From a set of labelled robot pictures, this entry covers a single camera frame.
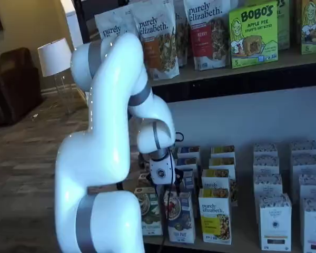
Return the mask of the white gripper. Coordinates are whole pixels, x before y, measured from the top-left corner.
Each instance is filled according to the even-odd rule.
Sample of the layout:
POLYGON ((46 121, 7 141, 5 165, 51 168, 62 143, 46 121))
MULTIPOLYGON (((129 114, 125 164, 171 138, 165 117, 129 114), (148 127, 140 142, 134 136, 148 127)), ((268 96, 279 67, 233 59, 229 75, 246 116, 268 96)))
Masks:
POLYGON ((175 162, 171 151, 168 151, 163 158, 150 158, 150 173, 146 179, 155 190, 157 185, 174 184, 177 196, 180 195, 180 184, 183 180, 184 172, 175 168, 175 162))

